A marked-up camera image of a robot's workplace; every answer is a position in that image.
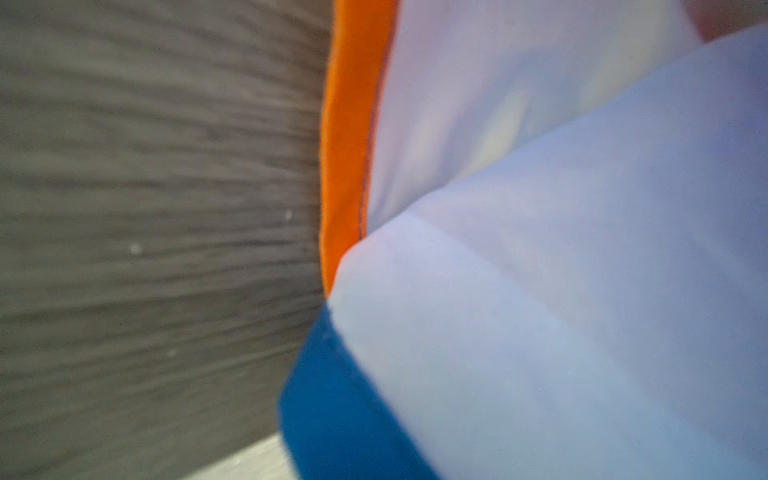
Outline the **rainbow coloured shorts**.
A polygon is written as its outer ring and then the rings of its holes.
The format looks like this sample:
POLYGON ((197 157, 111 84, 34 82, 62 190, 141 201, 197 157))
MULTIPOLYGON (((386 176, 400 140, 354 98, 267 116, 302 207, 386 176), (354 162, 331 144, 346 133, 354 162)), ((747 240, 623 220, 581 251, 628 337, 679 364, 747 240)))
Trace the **rainbow coloured shorts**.
POLYGON ((302 479, 767 475, 767 5, 338 1, 302 479))

